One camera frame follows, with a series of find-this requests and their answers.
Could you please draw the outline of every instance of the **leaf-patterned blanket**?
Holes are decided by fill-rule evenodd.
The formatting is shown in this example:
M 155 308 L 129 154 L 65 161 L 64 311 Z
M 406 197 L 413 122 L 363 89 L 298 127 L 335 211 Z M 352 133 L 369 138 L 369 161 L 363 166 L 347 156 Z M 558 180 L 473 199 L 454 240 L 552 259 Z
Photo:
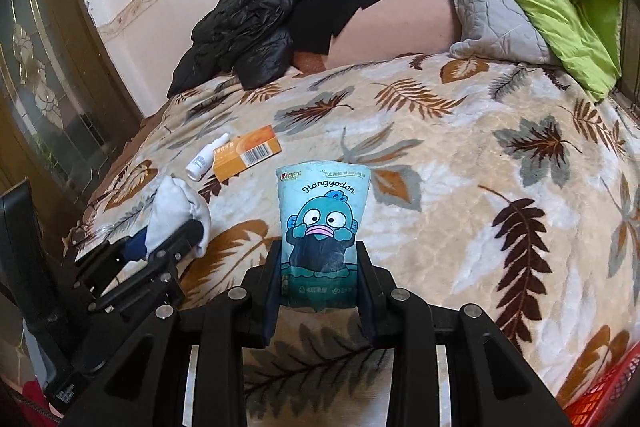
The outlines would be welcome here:
M 280 237 L 275 169 L 330 159 L 372 170 L 358 239 L 373 262 L 427 302 L 481 305 L 563 405 L 630 344 L 640 130 L 562 71 L 528 64 L 414 55 L 251 92 L 213 79 L 172 101 L 88 216 L 82 249 L 144 227 L 160 174 L 187 179 L 213 137 L 266 124 L 282 153 L 190 182 L 213 239 L 182 275 L 185 306 L 238 284 Z M 355 317 L 282 309 L 271 347 L 245 357 L 251 418 L 379 425 L 391 354 L 367 346 Z

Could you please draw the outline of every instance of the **hangyodon character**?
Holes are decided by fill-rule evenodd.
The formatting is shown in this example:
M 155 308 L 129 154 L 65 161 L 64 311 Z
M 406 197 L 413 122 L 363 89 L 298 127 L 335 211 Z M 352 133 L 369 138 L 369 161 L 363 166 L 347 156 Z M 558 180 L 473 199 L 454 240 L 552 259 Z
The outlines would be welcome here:
M 341 190 L 330 190 L 308 200 L 299 213 L 289 216 L 285 240 L 293 245 L 291 266 L 314 272 L 346 268 L 344 252 L 353 246 L 358 230 L 347 199 Z

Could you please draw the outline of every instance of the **black garment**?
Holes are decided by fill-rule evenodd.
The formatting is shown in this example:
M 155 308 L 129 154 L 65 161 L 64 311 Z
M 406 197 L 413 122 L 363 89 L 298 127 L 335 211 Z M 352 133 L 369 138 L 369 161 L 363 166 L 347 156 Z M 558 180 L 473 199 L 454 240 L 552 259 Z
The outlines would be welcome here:
M 326 55 L 331 37 L 337 37 L 358 8 L 380 0 L 296 0 L 286 26 L 293 49 Z
M 280 78 L 291 64 L 293 42 L 286 28 L 277 28 L 240 55 L 234 71 L 244 90 L 256 89 Z
M 293 0 L 220 0 L 193 28 L 193 46 L 175 68 L 167 98 L 231 71 L 238 57 L 269 36 L 292 6 Z M 274 51 L 282 54 L 280 48 Z

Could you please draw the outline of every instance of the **spray bottle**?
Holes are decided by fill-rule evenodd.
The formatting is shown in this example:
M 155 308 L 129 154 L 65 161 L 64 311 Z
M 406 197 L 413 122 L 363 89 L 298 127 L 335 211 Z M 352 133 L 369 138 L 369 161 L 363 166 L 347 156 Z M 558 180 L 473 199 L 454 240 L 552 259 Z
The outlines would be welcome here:
M 222 147 L 228 141 L 229 133 L 226 132 L 217 140 L 213 140 L 212 143 L 206 145 L 185 167 L 188 177 L 195 182 L 199 182 L 204 174 L 213 166 L 213 161 L 216 158 L 216 149 Z

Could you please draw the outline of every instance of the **pink lips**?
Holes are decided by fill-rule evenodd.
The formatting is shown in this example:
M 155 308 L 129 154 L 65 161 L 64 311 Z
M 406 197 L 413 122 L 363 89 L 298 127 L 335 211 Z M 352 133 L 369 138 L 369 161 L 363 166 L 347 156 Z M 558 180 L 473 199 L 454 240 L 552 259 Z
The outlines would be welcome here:
M 328 237 L 334 237 L 334 229 L 329 228 L 326 225 L 314 225 L 306 229 L 305 235 L 310 233 L 319 233 L 321 235 L 327 235 Z

